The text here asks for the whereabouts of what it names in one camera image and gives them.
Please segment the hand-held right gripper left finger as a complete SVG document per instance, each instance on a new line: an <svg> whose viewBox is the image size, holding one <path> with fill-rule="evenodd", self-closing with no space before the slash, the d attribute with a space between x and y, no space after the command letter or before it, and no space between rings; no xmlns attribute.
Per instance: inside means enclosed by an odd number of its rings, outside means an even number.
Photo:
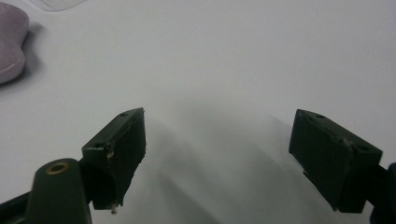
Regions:
<svg viewBox="0 0 396 224"><path fill-rule="evenodd" d="M115 212L146 154L144 108L125 111L111 120L81 151L87 199L96 210Z"/></svg>

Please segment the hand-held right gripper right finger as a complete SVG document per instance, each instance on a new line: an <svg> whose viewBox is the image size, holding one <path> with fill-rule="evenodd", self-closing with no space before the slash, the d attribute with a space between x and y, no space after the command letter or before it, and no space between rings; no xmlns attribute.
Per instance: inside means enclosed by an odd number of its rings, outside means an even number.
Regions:
<svg viewBox="0 0 396 224"><path fill-rule="evenodd" d="M320 114L296 111L289 153L335 210L359 213L366 202L367 177L382 151Z"/></svg>

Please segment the pink plush cushion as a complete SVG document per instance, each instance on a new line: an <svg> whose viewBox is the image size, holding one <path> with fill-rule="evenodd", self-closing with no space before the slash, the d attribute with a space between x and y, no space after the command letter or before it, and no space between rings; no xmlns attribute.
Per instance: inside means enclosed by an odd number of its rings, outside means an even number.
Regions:
<svg viewBox="0 0 396 224"><path fill-rule="evenodd" d="M0 2L0 84L16 78L24 68L22 44L29 21L20 8Z"/></svg>

